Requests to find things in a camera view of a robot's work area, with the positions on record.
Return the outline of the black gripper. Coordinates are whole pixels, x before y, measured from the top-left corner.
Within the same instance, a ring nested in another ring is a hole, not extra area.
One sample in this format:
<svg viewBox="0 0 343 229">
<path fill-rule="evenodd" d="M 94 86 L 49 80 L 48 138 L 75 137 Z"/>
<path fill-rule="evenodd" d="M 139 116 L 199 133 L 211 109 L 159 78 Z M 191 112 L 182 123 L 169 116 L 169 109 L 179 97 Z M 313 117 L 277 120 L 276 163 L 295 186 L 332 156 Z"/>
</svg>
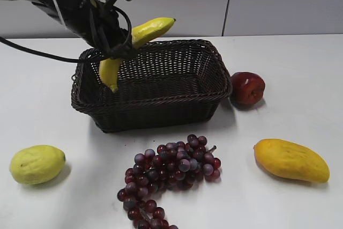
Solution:
<svg viewBox="0 0 343 229">
<path fill-rule="evenodd" d="M 125 43 L 126 30 L 121 29 L 118 13 L 98 0 L 33 0 L 32 4 L 68 30 L 98 49 L 111 49 L 108 56 L 131 60 L 137 49 Z"/>
</svg>

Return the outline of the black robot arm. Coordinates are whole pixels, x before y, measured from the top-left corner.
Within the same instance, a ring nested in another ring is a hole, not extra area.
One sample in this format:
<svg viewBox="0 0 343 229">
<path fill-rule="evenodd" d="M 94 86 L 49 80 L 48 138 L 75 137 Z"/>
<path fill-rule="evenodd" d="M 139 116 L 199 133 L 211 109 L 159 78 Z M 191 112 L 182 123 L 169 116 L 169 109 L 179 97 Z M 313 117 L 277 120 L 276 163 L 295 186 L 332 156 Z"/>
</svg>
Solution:
<svg viewBox="0 0 343 229">
<path fill-rule="evenodd" d="M 131 21 L 115 6 L 117 0 L 27 1 L 97 49 L 100 53 L 95 60 L 129 60 L 137 56 L 132 44 Z"/>
</svg>

